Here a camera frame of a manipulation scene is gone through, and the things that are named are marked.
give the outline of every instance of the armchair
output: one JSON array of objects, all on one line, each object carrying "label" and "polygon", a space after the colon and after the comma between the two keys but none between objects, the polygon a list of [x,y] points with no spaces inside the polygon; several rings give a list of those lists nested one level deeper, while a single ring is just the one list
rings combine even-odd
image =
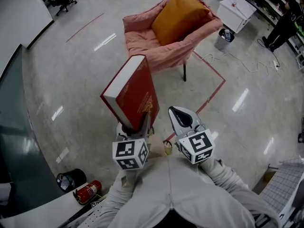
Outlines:
[{"label": "armchair", "polygon": [[146,55],[152,73],[183,64],[186,81],[186,62],[194,48],[223,24],[203,0],[198,0],[210,9],[205,21],[201,23],[202,26],[194,28],[182,41],[161,46],[151,25],[168,1],[163,0],[147,12],[123,18],[126,45],[130,56]]}]

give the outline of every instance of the white box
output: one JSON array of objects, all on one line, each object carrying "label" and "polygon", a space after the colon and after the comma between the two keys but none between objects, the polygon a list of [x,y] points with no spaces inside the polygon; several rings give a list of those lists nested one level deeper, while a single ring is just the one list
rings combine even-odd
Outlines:
[{"label": "white box", "polygon": [[229,29],[238,33],[250,21],[257,9],[246,0],[223,0],[219,2],[218,17]]},{"label": "white box", "polygon": [[144,138],[113,142],[113,160],[122,170],[142,169],[148,153]]},{"label": "white box", "polygon": [[179,140],[180,151],[192,163],[198,163],[208,159],[213,154],[215,147],[211,132],[206,129],[189,137]]}]

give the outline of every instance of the person in black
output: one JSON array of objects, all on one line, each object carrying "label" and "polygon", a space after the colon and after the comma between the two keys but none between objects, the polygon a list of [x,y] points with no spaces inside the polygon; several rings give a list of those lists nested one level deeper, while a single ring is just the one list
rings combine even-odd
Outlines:
[{"label": "person in black", "polygon": [[301,9],[301,6],[304,7],[304,0],[300,0],[300,4],[295,0],[286,3],[286,14],[280,18],[268,38],[265,36],[262,37],[264,45],[272,52],[283,45],[291,36],[294,36],[296,34],[293,20],[294,18],[297,18],[303,14],[303,9]]}]

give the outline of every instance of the desk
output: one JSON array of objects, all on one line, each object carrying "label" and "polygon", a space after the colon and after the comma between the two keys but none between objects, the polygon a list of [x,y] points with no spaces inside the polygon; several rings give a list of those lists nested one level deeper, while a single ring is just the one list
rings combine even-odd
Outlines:
[{"label": "desk", "polygon": [[28,212],[0,219],[0,224],[5,228],[58,227],[84,207],[76,201],[73,191]]},{"label": "desk", "polygon": [[224,25],[238,33],[250,21],[257,9],[245,0],[223,0],[219,2],[218,17]]}]

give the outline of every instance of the red book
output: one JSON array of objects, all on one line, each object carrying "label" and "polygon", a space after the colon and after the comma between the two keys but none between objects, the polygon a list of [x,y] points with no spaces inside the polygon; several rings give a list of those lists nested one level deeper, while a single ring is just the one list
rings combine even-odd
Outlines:
[{"label": "red book", "polygon": [[146,57],[130,57],[100,97],[126,128],[140,131],[147,113],[152,126],[159,105]]}]

